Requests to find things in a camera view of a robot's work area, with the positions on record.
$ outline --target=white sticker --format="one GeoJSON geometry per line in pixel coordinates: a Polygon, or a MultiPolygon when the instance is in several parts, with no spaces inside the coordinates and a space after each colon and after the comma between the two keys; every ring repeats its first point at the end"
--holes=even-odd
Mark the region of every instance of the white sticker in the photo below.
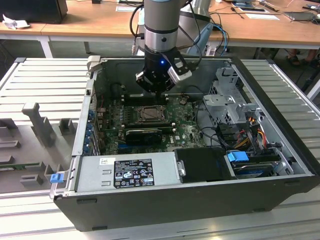
{"type": "Polygon", "coordinates": [[[3,167],[3,168],[0,168],[0,171],[13,171],[15,170],[13,167],[3,167]]]}
{"type": "Polygon", "coordinates": [[[115,157],[100,158],[100,165],[114,164],[115,160],[115,157]]]}
{"type": "Polygon", "coordinates": [[[147,183],[147,182],[153,182],[153,178],[144,178],[143,182],[147,183]]]}

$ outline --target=white table frame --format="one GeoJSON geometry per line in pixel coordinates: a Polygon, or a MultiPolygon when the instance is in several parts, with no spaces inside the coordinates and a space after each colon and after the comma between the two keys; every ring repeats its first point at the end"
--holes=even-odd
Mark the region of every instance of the white table frame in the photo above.
{"type": "MultiPolygon", "coordinates": [[[[46,58],[53,58],[51,42],[67,41],[67,42],[84,42],[86,53],[90,53],[89,42],[100,43],[133,43],[133,37],[107,37],[107,36],[63,36],[63,35],[27,35],[27,34],[0,34],[0,39],[6,40],[29,40],[39,41],[46,58]]],[[[218,46],[220,41],[209,41],[212,47],[218,46]]],[[[267,42],[238,42],[230,41],[231,47],[254,47],[254,48],[278,48],[278,49],[319,49],[319,45],[307,44],[288,44],[288,43],[267,43],[267,42]]]]}

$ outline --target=sandal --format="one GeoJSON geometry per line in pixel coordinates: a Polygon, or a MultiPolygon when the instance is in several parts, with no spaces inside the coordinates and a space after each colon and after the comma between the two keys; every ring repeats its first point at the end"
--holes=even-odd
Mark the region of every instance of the sandal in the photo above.
{"type": "Polygon", "coordinates": [[[311,62],[309,61],[306,61],[305,59],[302,59],[300,61],[300,66],[309,66],[311,62]]]}
{"type": "Polygon", "coordinates": [[[299,67],[300,66],[300,61],[299,61],[297,56],[292,56],[290,58],[288,58],[288,56],[286,56],[285,59],[293,67],[299,67]]]}

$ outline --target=computer case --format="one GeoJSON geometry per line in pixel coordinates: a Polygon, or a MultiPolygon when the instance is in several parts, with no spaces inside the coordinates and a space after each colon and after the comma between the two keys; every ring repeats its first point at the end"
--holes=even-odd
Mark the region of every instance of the computer case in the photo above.
{"type": "Polygon", "coordinates": [[[3,15],[28,23],[60,24],[66,16],[66,0],[0,0],[0,19],[3,15]]]}

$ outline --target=desk leg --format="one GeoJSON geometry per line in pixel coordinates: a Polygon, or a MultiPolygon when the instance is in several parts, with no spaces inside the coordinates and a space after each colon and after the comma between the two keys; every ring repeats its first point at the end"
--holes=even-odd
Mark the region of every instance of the desk leg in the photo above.
{"type": "Polygon", "coordinates": [[[254,60],[259,59],[261,49],[262,49],[262,47],[257,47],[257,48],[255,49],[255,53],[254,53],[252,59],[254,59],[254,60]]]}
{"type": "Polygon", "coordinates": [[[44,52],[45,57],[48,58],[53,58],[52,52],[51,52],[51,44],[50,44],[50,39],[48,36],[39,36],[38,41],[41,43],[42,50],[44,52]]]}
{"type": "Polygon", "coordinates": [[[90,51],[89,42],[84,41],[83,43],[84,43],[85,53],[86,53],[86,54],[90,54],[90,53],[91,53],[91,51],[90,51]]]}
{"type": "Polygon", "coordinates": [[[320,92],[320,79],[318,80],[318,82],[314,85],[314,87],[310,90],[310,92],[308,93],[307,97],[313,101],[315,99],[315,97],[318,95],[318,93],[320,92]]]}

